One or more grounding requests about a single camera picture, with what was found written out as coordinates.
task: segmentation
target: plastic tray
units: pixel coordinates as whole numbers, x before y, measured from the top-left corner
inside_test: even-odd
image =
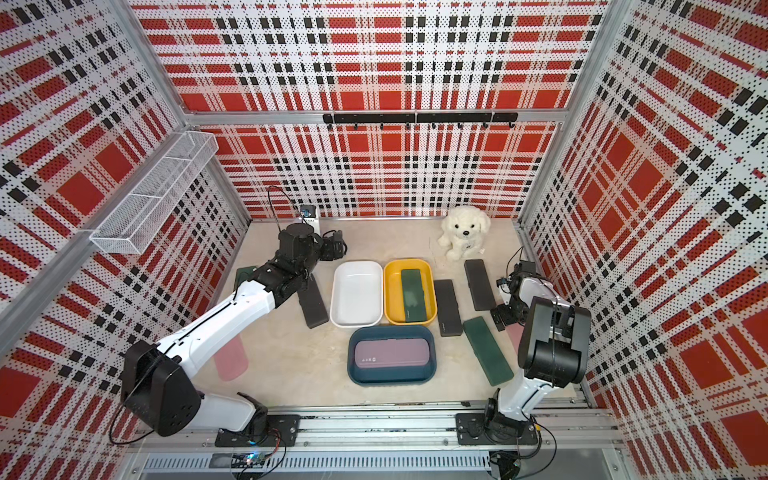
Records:
[[[342,328],[373,326],[383,313],[382,266],[369,260],[339,265],[333,274],[331,323]]]
[[[424,339],[429,344],[429,361],[423,366],[393,366],[361,369],[355,365],[355,346],[363,340]],[[435,338],[420,325],[379,325],[359,329],[349,339],[346,371],[349,378],[361,386],[418,385],[429,381],[437,370]]]
[[[426,322],[406,322],[406,308],[402,305],[402,281],[400,272],[418,269],[422,273],[424,305],[427,310]],[[384,314],[392,325],[429,325],[437,317],[435,284],[432,282],[432,268],[418,258],[393,260],[384,267]]]

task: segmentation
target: red and white plaid backdrop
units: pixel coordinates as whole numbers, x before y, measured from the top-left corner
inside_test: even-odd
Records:
[[[768,2],[632,2],[526,225],[647,478],[768,475]]]
[[[555,125],[428,124],[204,127],[253,217],[270,217],[266,187],[279,185],[325,217],[443,215],[471,204],[516,217]],[[278,215],[295,216],[272,195]]]
[[[144,254],[84,263],[0,364],[3,478],[111,477],[122,354],[204,313],[243,234],[204,170]],[[123,411],[114,436],[139,425]]]
[[[607,0],[130,0],[191,111],[559,108]]]
[[[3,309],[176,123],[105,2],[6,2],[0,57]],[[111,477],[121,354],[200,315],[242,233],[203,173],[143,256],[85,262],[0,362],[0,477]]]
[[[0,12],[0,310],[172,131],[106,5]]]

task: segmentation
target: mounting plate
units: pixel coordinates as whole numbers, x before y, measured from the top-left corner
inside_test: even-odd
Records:
[[[485,414],[483,413],[457,413],[456,414],[456,435],[459,445],[536,445],[538,436],[535,430],[526,430],[523,436],[517,441],[514,438],[505,442],[493,442],[485,434],[483,424]]]
[[[277,429],[280,432],[280,438],[282,439],[281,445],[284,443],[289,447],[296,444],[296,434],[299,433],[299,415],[267,415],[266,416],[266,429]],[[259,447],[274,447],[277,443],[277,438],[270,435],[261,442]],[[226,430],[220,430],[219,435],[216,436],[217,447],[250,447],[253,446],[248,442],[248,438],[243,435],[228,432]]]

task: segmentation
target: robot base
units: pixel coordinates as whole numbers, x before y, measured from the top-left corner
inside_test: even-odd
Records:
[[[277,429],[280,432],[280,445],[286,445],[292,447],[296,444],[296,434],[299,432],[299,415],[267,415],[266,416],[266,428],[264,432],[268,432],[271,429]],[[261,435],[248,435],[243,432],[228,432],[227,430],[220,430],[219,435],[216,436],[217,447],[252,447],[249,439],[258,439]],[[277,438],[273,435],[266,437],[259,447],[274,447],[277,443]]]
[[[457,413],[456,435],[459,445],[537,445],[536,428],[522,429],[522,435],[498,435],[485,429],[485,414]]]

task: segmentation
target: yellow tray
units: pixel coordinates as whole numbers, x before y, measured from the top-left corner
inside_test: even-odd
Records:
[[[402,304],[402,280],[400,272],[417,269],[422,274],[424,305],[427,310],[426,322],[406,322],[406,308]],[[384,267],[384,315],[393,325],[427,326],[437,317],[435,284],[432,282],[432,268],[429,263],[417,258],[393,260]]]

